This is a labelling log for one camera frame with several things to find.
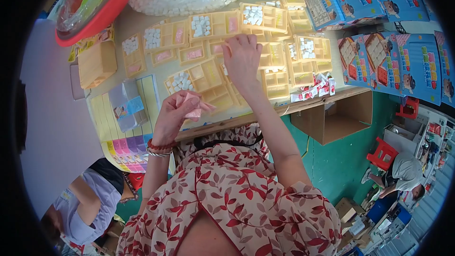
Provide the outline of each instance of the cardboard box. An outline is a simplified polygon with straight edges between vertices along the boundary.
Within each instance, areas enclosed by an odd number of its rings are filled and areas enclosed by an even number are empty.
[[[107,234],[112,237],[120,238],[123,228],[125,228],[125,225],[122,222],[114,222],[111,227],[109,227]]]
[[[346,232],[343,237],[341,238],[340,245],[338,245],[337,251],[343,249],[346,245],[348,245],[353,240],[352,234],[348,231]]]
[[[347,221],[345,223],[341,223],[341,235],[344,235],[348,230],[352,227],[352,222]]]
[[[326,112],[324,105],[320,105],[292,113],[291,123],[320,144],[326,145],[370,127],[373,94],[368,91],[338,100],[330,110]]]
[[[361,206],[348,198],[342,198],[335,206],[335,209],[338,212],[341,223],[348,222],[355,214],[365,213]]]
[[[103,252],[105,255],[115,256],[117,251],[118,237],[108,237],[103,245]]]
[[[358,234],[354,235],[355,240],[360,239],[363,235],[369,234],[372,231],[373,227],[370,225],[370,223],[367,220],[364,220],[364,225],[365,225],[365,228],[362,229]]]
[[[371,241],[372,240],[369,234],[364,234],[360,239],[356,240],[356,243],[358,244],[359,248],[364,249],[367,248],[368,243],[370,243]]]

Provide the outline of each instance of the red leaf pattern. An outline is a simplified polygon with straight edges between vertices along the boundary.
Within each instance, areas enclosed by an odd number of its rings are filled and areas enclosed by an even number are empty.
[[[215,139],[254,144],[259,134],[255,123],[203,137],[202,144]],[[297,182],[283,188],[275,182],[268,155],[263,140],[202,151],[181,143],[174,149],[176,175],[155,192],[143,215],[128,220],[117,254],[173,256],[204,208],[240,254],[333,255],[341,240],[335,208],[312,186]]]

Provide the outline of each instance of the white wall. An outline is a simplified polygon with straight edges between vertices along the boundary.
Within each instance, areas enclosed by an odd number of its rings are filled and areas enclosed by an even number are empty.
[[[24,182],[39,218],[60,193],[103,156],[84,99],[74,101],[67,62],[53,21],[37,20],[24,52],[27,138],[20,159]]]

